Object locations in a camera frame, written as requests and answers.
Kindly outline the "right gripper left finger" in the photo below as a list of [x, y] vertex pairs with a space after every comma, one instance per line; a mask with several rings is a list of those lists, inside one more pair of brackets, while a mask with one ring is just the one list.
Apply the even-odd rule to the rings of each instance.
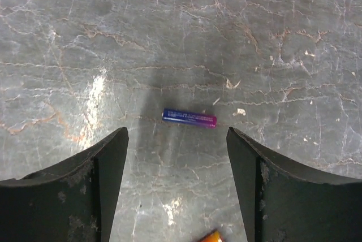
[[118, 128], [50, 167], [1, 181], [1, 240], [109, 241], [128, 141]]

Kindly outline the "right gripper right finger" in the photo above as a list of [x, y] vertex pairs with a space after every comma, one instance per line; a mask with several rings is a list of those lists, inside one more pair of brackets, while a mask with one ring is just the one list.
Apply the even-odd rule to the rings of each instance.
[[361, 180], [279, 154], [236, 128], [227, 151], [248, 241], [360, 241]]

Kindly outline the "blue purple battery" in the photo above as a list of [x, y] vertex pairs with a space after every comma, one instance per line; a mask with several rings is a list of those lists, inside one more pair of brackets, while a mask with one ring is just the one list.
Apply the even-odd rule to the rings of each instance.
[[208, 128], [215, 128], [217, 125], [216, 116], [193, 113], [189, 111], [167, 109], [167, 108], [163, 110], [162, 120], [167, 122], [202, 126]]

